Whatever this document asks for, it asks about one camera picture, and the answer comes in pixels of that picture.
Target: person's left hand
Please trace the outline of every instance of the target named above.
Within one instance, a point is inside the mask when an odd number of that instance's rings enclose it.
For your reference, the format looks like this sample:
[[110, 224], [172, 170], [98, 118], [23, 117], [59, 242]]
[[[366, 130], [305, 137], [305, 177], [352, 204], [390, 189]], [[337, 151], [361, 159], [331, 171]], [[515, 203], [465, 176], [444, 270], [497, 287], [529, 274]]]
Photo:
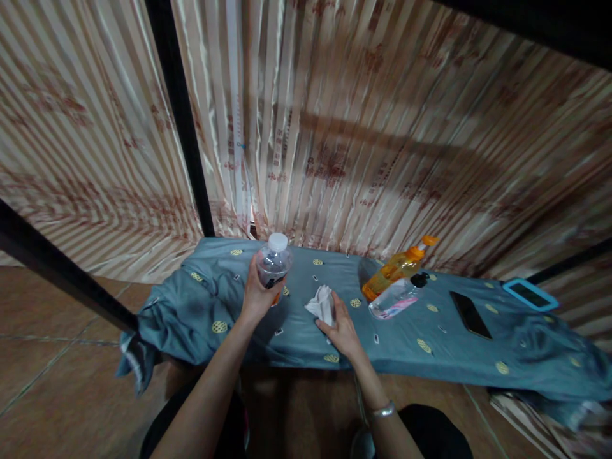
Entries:
[[271, 289], [266, 289], [259, 281], [256, 262], [257, 254], [253, 255], [249, 265], [249, 278], [244, 287], [244, 300], [242, 301], [242, 311], [240, 317], [246, 321], [257, 325], [266, 315], [274, 298], [282, 291], [287, 277], [276, 284]]

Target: black bottle cap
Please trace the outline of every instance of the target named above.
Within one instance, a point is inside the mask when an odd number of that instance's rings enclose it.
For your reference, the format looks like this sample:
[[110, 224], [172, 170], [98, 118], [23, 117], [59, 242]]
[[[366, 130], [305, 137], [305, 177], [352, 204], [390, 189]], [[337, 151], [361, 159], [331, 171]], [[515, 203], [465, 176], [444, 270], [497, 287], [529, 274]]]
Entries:
[[420, 274], [413, 275], [410, 278], [410, 281], [412, 282], [413, 286], [417, 288], [423, 288], [427, 285], [427, 279], [429, 279], [429, 274], [420, 273]]

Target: silver bracelet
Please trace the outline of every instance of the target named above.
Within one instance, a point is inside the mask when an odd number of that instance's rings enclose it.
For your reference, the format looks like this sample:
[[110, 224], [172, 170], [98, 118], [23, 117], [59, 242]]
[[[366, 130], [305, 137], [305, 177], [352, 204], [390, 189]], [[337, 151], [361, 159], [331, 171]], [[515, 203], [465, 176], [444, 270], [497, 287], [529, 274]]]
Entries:
[[376, 410], [376, 411], [372, 411], [370, 413], [370, 417], [371, 418], [387, 418], [388, 416], [391, 416], [394, 412], [395, 412], [395, 404], [393, 403], [392, 400], [390, 400], [389, 403], [387, 403], [386, 406], [384, 406], [383, 408], [380, 408], [379, 410]]

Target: hand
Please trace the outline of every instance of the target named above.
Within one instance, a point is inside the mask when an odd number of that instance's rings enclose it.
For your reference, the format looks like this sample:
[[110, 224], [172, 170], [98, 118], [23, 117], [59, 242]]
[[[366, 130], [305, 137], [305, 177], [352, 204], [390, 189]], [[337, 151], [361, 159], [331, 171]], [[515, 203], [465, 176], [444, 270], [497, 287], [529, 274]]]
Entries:
[[249, 265], [249, 277], [244, 287], [244, 299], [242, 300], [242, 311], [240, 317], [250, 324], [257, 325], [266, 315], [274, 298], [282, 291], [287, 278], [280, 281], [271, 289], [266, 289], [259, 281], [256, 262], [257, 254], [253, 255]]
[[346, 309], [346, 304], [344, 304], [336, 292], [332, 291], [331, 295], [336, 312], [336, 325], [332, 328], [320, 320], [317, 320], [316, 324], [327, 335], [336, 349], [353, 362], [355, 358], [365, 356], [365, 351], [357, 337], [357, 332], [353, 326], [351, 316], [349, 316], [349, 311]]

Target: orange pump bottle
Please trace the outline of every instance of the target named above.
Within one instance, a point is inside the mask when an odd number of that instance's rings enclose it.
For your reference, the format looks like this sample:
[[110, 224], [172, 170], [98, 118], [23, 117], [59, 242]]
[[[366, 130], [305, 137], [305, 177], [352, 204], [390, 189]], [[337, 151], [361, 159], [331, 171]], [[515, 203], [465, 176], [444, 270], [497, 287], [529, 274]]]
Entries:
[[393, 255], [387, 264], [362, 287], [363, 296], [371, 303], [398, 279], [415, 275], [421, 268], [421, 260], [425, 256], [427, 247], [435, 245], [439, 240], [439, 238], [425, 235], [419, 245]]

